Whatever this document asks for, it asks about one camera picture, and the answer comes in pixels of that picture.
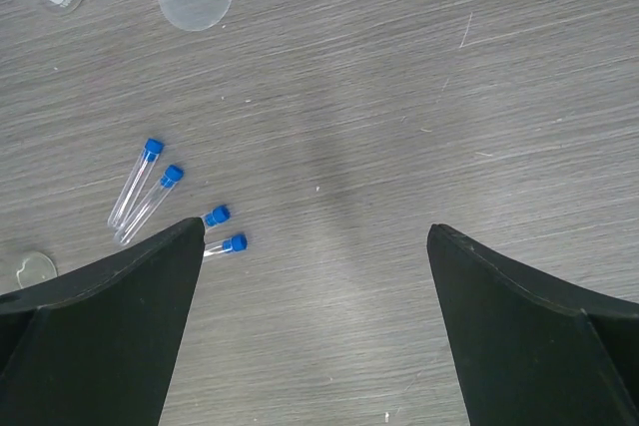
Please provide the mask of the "blue-capped test tube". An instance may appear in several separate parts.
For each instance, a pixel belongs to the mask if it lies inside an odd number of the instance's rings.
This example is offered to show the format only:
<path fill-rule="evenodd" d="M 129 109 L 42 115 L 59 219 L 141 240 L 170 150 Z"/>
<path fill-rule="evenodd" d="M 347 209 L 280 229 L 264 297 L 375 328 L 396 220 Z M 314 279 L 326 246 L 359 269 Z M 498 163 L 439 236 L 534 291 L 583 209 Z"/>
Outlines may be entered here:
<path fill-rule="evenodd" d="M 160 179 L 149 189 L 124 223 L 116 230 L 115 243 L 121 246 L 129 244 L 183 176 L 184 170 L 182 168 L 169 165 Z"/>
<path fill-rule="evenodd" d="M 209 259 L 219 254 L 237 253 L 246 250 L 248 239 L 244 233 L 237 233 L 231 237 L 205 245 L 203 259 Z"/>
<path fill-rule="evenodd" d="M 155 161 L 163 151 L 164 145 L 162 141 L 154 138 L 149 138 L 146 141 L 111 210 L 107 220 L 108 227 L 119 229 L 125 222 L 155 165 Z"/>
<path fill-rule="evenodd" d="M 219 205 L 203 214 L 201 220 L 206 229 L 220 225 L 231 218 L 231 212 L 226 205 Z"/>

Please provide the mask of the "small clear glass flask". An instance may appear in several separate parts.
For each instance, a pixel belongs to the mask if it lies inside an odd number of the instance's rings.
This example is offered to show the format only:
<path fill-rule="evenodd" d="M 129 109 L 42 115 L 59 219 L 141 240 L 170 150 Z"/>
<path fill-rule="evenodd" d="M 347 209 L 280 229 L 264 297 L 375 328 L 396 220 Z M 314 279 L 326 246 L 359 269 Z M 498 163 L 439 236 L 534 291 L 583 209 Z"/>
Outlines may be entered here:
<path fill-rule="evenodd" d="M 39 251 L 25 253 L 16 270 L 16 279 L 24 289 L 58 276 L 58 270 L 53 260 Z"/>

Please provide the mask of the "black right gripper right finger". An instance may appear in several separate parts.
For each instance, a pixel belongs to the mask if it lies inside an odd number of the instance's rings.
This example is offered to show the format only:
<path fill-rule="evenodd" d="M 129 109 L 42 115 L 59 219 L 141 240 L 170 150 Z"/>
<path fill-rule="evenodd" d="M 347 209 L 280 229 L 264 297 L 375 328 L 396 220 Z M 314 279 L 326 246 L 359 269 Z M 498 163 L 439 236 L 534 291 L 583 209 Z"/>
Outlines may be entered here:
<path fill-rule="evenodd" d="M 635 425 L 638 305 L 446 224 L 427 253 L 472 425 Z"/>

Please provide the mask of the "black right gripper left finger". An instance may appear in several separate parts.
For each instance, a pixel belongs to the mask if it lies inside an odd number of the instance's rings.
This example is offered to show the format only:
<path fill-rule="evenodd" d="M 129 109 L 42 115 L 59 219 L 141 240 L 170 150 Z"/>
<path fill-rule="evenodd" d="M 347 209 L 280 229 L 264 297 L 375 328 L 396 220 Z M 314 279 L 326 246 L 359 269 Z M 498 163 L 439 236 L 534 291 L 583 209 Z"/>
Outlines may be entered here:
<path fill-rule="evenodd" d="M 186 218 L 1 297 L 4 425 L 156 425 L 204 251 Z"/>

